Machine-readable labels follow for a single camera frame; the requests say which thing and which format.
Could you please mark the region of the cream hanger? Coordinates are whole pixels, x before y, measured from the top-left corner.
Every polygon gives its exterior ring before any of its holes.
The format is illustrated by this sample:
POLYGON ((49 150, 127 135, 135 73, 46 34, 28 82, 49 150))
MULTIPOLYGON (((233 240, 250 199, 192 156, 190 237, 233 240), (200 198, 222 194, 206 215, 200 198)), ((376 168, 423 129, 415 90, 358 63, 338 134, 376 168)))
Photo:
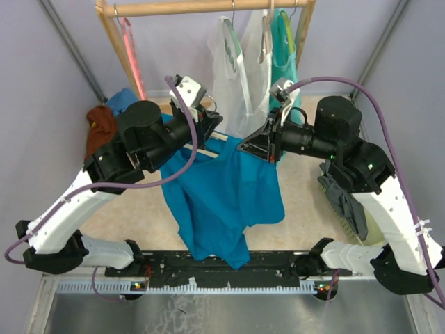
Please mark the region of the cream hanger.
MULTIPOLYGON (((204 98, 202 99, 201 105, 203 107, 205 107, 206 109, 213 107, 213 111, 216 111, 216 109, 217 109, 217 104, 216 104, 214 98, 212 98, 212 96, 210 96, 208 94, 206 94, 204 96, 204 98)), ((228 136, 225 134, 222 134, 220 132, 213 132, 210 135, 209 139, 211 141, 226 142, 228 139, 228 136)), ((185 144, 185 146, 184 146, 184 149, 187 149, 187 150, 192 150, 192 148, 193 148, 192 145, 189 143, 185 144)), ((217 158, 219 155, 216 151, 209 149, 208 142, 206 142, 206 145, 203 146, 202 148, 198 148, 197 153, 211 157, 212 159, 217 158)))

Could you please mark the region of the blue t-shirt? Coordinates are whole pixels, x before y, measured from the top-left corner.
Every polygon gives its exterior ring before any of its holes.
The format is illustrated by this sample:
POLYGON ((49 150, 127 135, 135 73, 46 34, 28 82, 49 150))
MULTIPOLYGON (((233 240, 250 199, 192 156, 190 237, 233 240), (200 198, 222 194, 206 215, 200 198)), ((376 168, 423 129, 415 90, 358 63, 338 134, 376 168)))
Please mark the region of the blue t-shirt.
POLYGON ((207 142, 218 157, 197 154, 163 196, 195 260, 215 255, 239 269, 250 260, 244 230, 285 217, 276 166, 238 150, 237 138, 207 142))

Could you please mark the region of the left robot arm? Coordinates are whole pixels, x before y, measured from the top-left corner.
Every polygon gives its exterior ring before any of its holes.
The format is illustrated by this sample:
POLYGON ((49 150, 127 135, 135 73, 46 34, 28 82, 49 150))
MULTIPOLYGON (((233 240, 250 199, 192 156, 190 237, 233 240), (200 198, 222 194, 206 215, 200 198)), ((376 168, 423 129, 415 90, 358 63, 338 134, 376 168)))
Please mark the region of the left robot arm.
POLYGON ((188 122, 172 102, 173 115, 163 121, 158 104, 137 101, 116 118, 118 131, 84 163, 69 189, 43 217, 19 221, 20 241, 29 247, 22 264, 43 273, 62 274, 77 267, 104 267, 111 277, 137 276, 145 267, 138 244, 130 239, 106 241, 88 237, 79 228, 100 207, 140 184, 144 173, 162 167, 197 134, 203 148, 212 131, 222 122, 215 111, 196 106, 197 117, 188 122))

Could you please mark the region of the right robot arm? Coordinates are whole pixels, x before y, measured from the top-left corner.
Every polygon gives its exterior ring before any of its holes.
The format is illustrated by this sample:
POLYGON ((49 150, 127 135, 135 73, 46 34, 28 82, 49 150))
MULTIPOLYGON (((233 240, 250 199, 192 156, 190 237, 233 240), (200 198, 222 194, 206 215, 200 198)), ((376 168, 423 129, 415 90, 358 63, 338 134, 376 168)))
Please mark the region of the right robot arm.
POLYGON ((265 124, 239 145, 243 152, 275 164, 285 152, 324 159, 334 182, 374 218, 385 238, 382 246, 320 240, 296 260, 299 276, 327 275, 345 269, 374 276, 397 295, 433 290, 436 269, 444 267, 444 248, 414 223, 399 177, 385 151, 359 137, 362 113, 341 96, 321 99, 314 124, 288 118, 290 104, 274 109, 265 124))

